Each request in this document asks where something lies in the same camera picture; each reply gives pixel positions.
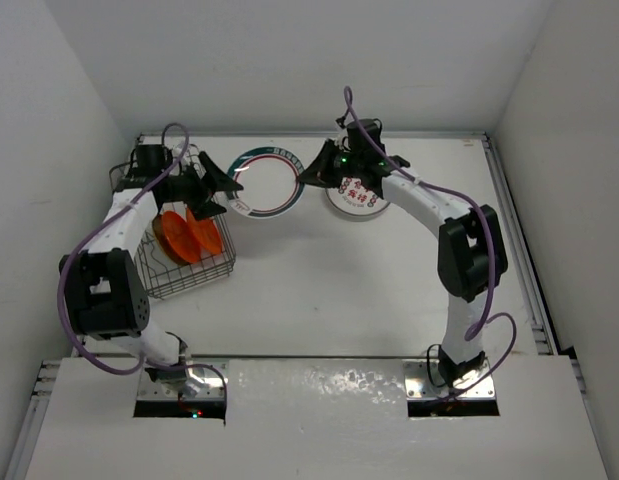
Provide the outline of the white plate green red rim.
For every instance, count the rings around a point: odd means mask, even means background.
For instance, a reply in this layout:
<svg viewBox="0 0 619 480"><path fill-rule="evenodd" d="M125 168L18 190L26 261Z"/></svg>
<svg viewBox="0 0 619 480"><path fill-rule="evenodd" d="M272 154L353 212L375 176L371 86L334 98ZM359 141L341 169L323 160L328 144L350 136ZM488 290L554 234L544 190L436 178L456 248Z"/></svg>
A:
<svg viewBox="0 0 619 480"><path fill-rule="evenodd" d="M228 205L238 214L257 220L287 213L302 198L305 186L298 181L304 165L282 147L258 147L241 154L227 174L243 189L226 192Z"/></svg>

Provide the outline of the metal base plate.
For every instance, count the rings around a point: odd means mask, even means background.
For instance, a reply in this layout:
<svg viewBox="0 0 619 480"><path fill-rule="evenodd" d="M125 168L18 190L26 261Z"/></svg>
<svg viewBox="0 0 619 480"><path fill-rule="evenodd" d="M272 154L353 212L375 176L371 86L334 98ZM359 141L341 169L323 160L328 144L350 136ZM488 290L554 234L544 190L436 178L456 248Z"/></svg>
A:
<svg viewBox="0 0 619 480"><path fill-rule="evenodd" d="M438 360L427 362L425 357L407 359L402 362L404 384L409 401L427 402L451 395L462 390L457 396L461 401L487 401L496 399L490 364L487 360L474 370L453 381L449 388L438 372Z"/></svg>
<svg viewBox="0 0 619 480"><path fill-rule="evenodd" d="M140 374L139 401L223 401L228 376L211 365L178 371L145 368Z"/></svg>

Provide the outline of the white plate red characters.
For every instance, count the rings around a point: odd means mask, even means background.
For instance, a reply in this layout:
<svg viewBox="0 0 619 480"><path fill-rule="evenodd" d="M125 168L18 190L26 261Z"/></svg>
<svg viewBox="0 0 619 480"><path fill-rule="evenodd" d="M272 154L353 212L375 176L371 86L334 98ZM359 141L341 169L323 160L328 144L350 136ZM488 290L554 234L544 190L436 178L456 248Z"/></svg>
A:
<svg viewBox="0 0 619 480"><path fill-rule="evenodd" d="M389 208L386 200L353 177L344 177L337 188L326 189L325 196L336 214L353 221L372 220Z"/></svg>

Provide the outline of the large orange plate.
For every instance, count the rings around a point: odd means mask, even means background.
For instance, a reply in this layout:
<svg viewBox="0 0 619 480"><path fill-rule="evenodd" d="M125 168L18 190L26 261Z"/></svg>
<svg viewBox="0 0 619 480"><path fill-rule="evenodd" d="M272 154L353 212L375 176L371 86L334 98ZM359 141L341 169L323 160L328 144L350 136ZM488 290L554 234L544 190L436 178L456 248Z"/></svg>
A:
<svg viewBox="0 0 619 480"><path fill-rule="evenodd" d="M201 248L186 220L178 213L166 211L161 215L164 237L173 252L186 264L201 260Z"/></svg>

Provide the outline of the small orange plate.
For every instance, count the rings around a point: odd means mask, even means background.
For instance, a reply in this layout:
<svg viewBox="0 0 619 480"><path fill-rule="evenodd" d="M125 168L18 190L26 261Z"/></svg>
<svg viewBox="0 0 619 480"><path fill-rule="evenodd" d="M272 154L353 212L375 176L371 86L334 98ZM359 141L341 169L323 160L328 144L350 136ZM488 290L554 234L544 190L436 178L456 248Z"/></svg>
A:
<svg viewBox="0 0 619 480"><path fill-rule="evenodd" d="M197 220L189 208L186 209L185 218L200 247L211 255L220 255L223 244L214 221L211 218Z"/></svg>

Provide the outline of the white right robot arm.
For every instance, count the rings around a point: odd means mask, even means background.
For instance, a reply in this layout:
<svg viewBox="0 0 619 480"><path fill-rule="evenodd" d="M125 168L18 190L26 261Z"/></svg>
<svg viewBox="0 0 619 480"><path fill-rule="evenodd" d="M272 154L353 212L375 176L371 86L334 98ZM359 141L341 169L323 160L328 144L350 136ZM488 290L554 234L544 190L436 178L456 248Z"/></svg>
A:
<svg viewBox="0 0 619 480"><path fill-rule="evenodd" d="M478 369L485 358L482 329L495 289L508 269L496 211L466 194L423 181L407 160L390 156L378 119L353 121L328 139L297 178L336 189L344 178L361 185L417 220L437 240L437 273L448 293L447 324L438 348L438 371L447 387Z"/></svg>

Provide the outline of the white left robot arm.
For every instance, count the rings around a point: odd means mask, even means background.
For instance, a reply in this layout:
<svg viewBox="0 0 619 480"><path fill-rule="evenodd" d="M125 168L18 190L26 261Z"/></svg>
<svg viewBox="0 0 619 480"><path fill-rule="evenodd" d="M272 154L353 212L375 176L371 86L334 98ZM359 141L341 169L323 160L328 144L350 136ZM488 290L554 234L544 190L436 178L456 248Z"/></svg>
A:
<svg viewBox="0 0 619 480"><path fill-rule="evenodd" d="M81 355L101 370L117 374L86 350L82 337L111 341L140 364L173 369L181 340L150 318L149 297L134 257L146 229L166 203L181 202L195 219L224 212L213 197L239 192L242 185L200 152L186 164L164 144L136 146L113 191L107 216L59 265L57 308L61 325Z"/></svg>

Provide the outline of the olive brown plate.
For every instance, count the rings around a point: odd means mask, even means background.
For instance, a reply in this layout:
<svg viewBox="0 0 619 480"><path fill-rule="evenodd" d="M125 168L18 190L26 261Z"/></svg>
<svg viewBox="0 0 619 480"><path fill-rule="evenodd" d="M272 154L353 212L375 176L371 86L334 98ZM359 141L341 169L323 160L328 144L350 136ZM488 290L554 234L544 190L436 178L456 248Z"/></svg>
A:
<svg viewBox="0 0 619 480"><path fill-rule="evenodd" d="M180 263L180 258L176 255L173 248L170 246L162 226L162 216L157 215L152 221L152 231L154 238L158 243L163 254L174 264Z"/></svg>

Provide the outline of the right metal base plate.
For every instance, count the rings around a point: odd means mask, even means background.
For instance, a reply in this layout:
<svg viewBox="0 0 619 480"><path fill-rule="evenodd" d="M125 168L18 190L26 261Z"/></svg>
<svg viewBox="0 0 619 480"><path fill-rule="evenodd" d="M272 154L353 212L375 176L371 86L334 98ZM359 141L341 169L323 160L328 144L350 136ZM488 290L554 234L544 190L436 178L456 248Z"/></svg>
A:
<svg viewBox="0 0 619 480"><path fill-rule="evenodd" d="M496 399L490 364L487 360L474 370L453 381L449 388L438 372L438 360L427 362L425 357L407 359L402 362L404 384L409 401L427 402L451 395L462 390L457 396L461 401L487 401Z"/></svg>

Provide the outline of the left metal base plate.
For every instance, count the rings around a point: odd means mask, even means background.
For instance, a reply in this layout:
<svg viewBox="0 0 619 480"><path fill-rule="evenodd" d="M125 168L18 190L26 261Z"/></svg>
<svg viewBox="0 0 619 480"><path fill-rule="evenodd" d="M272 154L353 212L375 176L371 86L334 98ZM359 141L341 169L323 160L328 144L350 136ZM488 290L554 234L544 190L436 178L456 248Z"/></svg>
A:
<svg viewBox="0 0 619 480"><path fill-rule="evenodd" d="M140 374L139 401L223 401L228 376L211 365L178 371L145 368Z"/></svg>

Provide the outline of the white front foam board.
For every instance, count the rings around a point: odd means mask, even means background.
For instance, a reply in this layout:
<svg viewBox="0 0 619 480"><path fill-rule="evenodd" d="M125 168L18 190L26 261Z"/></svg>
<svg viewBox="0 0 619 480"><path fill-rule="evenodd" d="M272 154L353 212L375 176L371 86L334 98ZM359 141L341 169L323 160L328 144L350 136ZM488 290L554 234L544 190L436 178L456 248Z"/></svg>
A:
<svg viewBox="0 0 619 480"><path fill-rule="evenodd" d="M225 420L137 418L137 380L61 363L31 479L602 479L570 362L515 356L498 414L412 418L397 360L233 360Z"/></svg>

